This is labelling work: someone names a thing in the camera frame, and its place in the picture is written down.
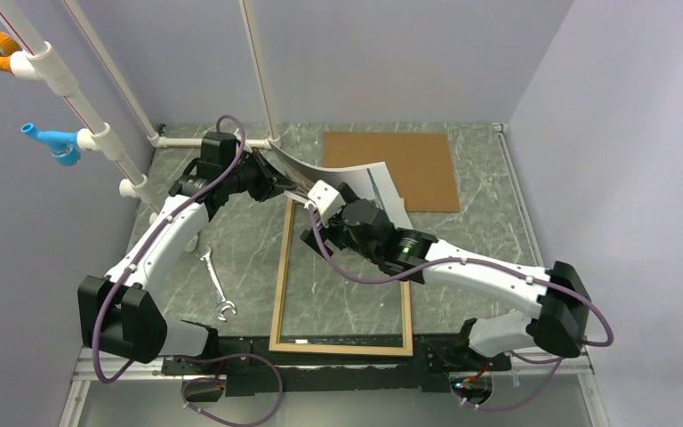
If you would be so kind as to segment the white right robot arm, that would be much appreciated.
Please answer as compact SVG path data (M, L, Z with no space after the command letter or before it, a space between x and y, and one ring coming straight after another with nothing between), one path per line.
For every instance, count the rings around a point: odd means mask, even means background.
M350 186L317 181L304 204L311 228L303 238L345 278L368 285L410 281L486 294L512 307L496 318L465 321L454 346L458 364L475 369L511 350L538 347L559 358L583 349L591 301L574 268L502 262L442 238L397 226L373 200Z

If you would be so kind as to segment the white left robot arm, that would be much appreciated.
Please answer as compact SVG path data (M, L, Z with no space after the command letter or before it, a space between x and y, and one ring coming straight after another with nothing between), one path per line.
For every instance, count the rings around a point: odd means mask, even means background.
M140 363L185 355L200 374L220 361L215 328L165 318L156 298L189 242L234 194L264 202L295 189L257 151L241 150L231 133L210 132L200 154L172 184L161 213L130 252L102 277L86 277L77 290L81 335L91 350Z

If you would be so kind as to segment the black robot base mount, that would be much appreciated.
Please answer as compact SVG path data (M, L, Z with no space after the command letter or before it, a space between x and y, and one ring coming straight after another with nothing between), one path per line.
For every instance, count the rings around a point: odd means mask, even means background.
M410 356L333 355L269 350L266 336L222 337L215 360L204 365L169 357L165 376L212 376L225 378L229 397L246 397L282 389L301 391L378 391L415 389L447 392L450 375L487 377L507 372L510 359L485 359L467 348L456 334L417 334Z

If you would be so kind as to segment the white PVC pipe stand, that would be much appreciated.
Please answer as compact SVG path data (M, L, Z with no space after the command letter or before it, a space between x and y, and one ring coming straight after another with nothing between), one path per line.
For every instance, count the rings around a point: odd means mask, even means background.
M141 122L152 146L155 148L198 147L199 142L195 142L192 138L164 137L151 127L152 124L141 109L140 103L119 75L116 64L108 56L105 46L97 37L78 3L76 1L62 2L83 31L85 38L129 104L134 116ZM0 21L9 31L12 39L20 45L20 50L10 57L11 74L18 79L45 83L53 93L67 103L84 125L84 128L77 131L80 150L99 151L117 166L125 177L119 185L120 195L138 198L142 204L147 205L152 212L150 216L150 223L152 223L158 217L161 206L156 203L157 200L149 188L148 177L129 158L125 145L110 124L101 120L98 112L81 92L74 74L56 49L39 35L15 1L0 1Z

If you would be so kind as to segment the brown fibreboard backing board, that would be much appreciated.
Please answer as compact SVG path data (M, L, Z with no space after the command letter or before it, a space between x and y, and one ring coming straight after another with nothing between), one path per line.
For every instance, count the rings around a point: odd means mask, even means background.
M325 132L321 165L332 168L383 162L409 212L461 209L444 133Z

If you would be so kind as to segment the landscape photo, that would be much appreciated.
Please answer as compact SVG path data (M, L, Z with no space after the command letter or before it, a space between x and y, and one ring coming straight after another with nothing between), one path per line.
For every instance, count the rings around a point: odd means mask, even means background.
M310 197L309 193L318 181L329 184L337 191L341 191L341 185L346 183L356 196L375 202L395 226L412 228L404 202L384 162L341 168L323 167L292 157L273 142L269 142L269 145L277 158L274 166L295 185L295 189L285 191L289 198L303 204L308 200L316 203L317 199Z

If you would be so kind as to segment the light wooden picture frame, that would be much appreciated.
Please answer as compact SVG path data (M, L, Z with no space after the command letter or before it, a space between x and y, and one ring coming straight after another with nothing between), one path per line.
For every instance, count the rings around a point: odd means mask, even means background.
M269 335L269 350L284 353L330 354L342 356L412 357L414 355L414 334L412 325L411 291L408 281L399 282L402 326L402 345L400 347L320 344L310 342L290 343L280 341L281 326L283 324L285 288L289 272L289 247L292 241L293 212L296 204L297 202L295 200L288 198L285 205L285 220Z

